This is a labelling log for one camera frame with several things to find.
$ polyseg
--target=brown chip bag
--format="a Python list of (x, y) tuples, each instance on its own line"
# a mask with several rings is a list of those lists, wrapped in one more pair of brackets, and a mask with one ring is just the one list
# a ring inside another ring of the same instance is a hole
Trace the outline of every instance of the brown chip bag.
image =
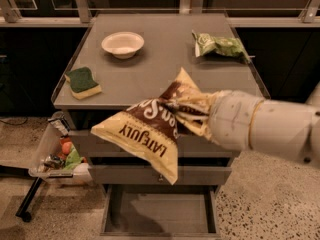
[(148, 161), (171, 184), (176, 182), (177, 123), (159, 99), (144, 100), (118, 112), (92, 127), (91, 133)]
[(198, 136), (210, 139), (208, 115), (216, 94), (202, 93), (189, 74), (181, 68), (178, 76), (160, 96), (187, 129)]

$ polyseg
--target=drawer handle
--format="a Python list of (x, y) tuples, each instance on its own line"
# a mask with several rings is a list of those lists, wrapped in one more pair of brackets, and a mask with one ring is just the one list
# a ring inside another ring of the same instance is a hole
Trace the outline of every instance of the drawer handle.
[(162, 176), (162, 174), (159, 175), (158, 181), (159, 181), (159, 182), (163, 182), (163, 176)]

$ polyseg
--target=floor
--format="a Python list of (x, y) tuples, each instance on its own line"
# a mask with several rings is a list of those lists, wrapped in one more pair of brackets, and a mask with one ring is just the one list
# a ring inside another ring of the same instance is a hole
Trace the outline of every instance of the floor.
[[(0, 165), (30, 168), (47, 118), (0, 123)], [(255, 152), (242, 152), (217, 196), (226, 240), (320, 239), (320, 171)], [(33, 179), (0, 177), (0, 239), (95, 239), (105, 198), (99, 186), (41, 184), (28, 211), (15, 216)]]

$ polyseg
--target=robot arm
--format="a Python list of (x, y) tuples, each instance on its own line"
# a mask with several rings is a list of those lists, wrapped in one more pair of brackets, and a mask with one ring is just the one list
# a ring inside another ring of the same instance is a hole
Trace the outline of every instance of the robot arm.
[(320, 168), (320, 108), (221, 91), (211, 105), (210, 140)]

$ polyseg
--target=white bowl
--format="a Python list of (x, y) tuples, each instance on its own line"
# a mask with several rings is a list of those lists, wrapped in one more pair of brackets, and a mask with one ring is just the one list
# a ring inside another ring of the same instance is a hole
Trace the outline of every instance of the white bowl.
[(142, 48), (143, 38), (132, 32), (118, 32), (103, 39), (102, 48), (118, 59), (131, 58)]

